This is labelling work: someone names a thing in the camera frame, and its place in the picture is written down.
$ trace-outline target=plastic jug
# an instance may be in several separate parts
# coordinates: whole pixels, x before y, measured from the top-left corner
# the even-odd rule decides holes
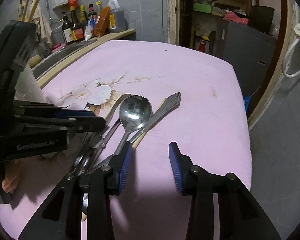
[[[120,9],[117,0],[109,0],[110,7],[109,30],[111,33],[119,33],[127,30],[124,11]]]

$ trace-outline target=green container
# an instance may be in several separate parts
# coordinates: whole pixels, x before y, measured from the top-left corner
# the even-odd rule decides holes
[[[208,4],[194,2],[192,9],[197,12],[211,13],[211,5],[208,5]]]

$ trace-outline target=blue gripper pad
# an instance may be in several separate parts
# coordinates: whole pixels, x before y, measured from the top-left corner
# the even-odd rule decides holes
[[[129,145],[126,156],[124,158],[120,173],[119,173],[119,193],[126,187],[130,163],[132,160],[132,144]]]
[[[172,143],[169,144],[169,159],[171,163],[171,168],[173,172],[174,181],[177,186],[177,190],[180,194],[183,193],[183,174],[179,165],[179,162],[174,151]]]
[[[67,119],[68,116],[82,116],[82,117],[87,117],[87,116],[96,116],[94,112],[89,111],[89,110],[68,110],[68,109],[62,109],[58,111],[54,118],[60,118],[60,119]]]

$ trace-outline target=gray cabinet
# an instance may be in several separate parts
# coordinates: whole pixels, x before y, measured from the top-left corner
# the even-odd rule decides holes
[[[243,96],[261,85],[275,48],[275,38],[247,25],[218,19],[213,56],[230,63]]]

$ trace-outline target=paper towel roll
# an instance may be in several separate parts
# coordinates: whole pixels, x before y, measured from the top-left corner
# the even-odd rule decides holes
[[[47,100],[38,86],[29,64],[27,64],[25,70],[21,72],[18,78],[15,99],[47,103]]]

